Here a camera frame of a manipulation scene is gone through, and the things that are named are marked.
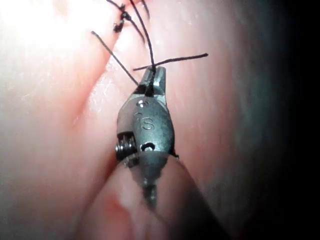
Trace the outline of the right arm needle driver jaw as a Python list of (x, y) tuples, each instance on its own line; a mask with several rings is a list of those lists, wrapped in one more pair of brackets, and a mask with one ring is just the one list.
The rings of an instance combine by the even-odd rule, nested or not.
[(142, 79), (133, 94), (145, 95), (147, 97), (154, 96), (154, 71), (151, 66), (146, 68)]
[(166, 68), (159, 66), (153, 79), (153, 96), (164, 96), (166, 94)]

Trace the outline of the right arm needle driver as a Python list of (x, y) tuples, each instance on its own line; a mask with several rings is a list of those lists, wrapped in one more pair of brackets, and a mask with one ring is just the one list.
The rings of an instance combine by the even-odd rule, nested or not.
[(118, 112), (117, 162), (162, 168), (175, 154), (175, 132), (164, 96), (132, 94)]

